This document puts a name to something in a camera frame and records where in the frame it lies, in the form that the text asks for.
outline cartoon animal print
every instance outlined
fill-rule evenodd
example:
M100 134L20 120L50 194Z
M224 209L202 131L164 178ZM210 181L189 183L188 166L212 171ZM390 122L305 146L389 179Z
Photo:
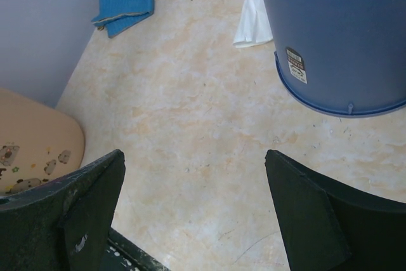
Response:
M64 150L58 157L59 162L67 164L70 157L70 150Z
M7 194L17 194L19 192L23 192L24 190L29 190L30 188L37 187L40 185L42 182L47 182L49 181L48 179L44 179L41 181L38 178L31 178L31 179L26 179L22 180L19 179L17 180L17 184L15 184Z
M46 163L46 166L44 167L45 173L48 175L52 174L53 170L55 169L56 166L56 160L52 159L49 162Z
M6 168L0 168L0 180L1 180L1 176L2 176L1 172L6 171L6 170L7 170Z
M19 146L3 146L0 149L0 164L4 166L12 165L19 150Z

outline beige container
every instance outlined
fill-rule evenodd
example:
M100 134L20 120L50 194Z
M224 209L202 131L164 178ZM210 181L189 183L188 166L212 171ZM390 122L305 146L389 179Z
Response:
M0 88L0 196L77 170L84 135L73 118Z

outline floor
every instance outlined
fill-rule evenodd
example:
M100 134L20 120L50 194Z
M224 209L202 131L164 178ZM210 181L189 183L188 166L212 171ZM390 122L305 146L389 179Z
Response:
M242 3L156 0L116 38L96 31L58 105L85 131L84 164L124 151L113 227L174 271L289 269L268 149L406 202L406 110L339 119L297 103L272 43L232 46Z

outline blue bucket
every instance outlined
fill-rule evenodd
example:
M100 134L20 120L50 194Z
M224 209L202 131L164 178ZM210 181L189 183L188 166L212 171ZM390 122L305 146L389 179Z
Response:
M264 0L279 76L317 111L374 116L406 105L406 0Z

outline wall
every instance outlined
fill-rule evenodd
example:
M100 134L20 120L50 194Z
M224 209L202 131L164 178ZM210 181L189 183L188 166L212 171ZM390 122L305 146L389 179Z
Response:
M0 0L0 87L54 107L97 13L98 0Z

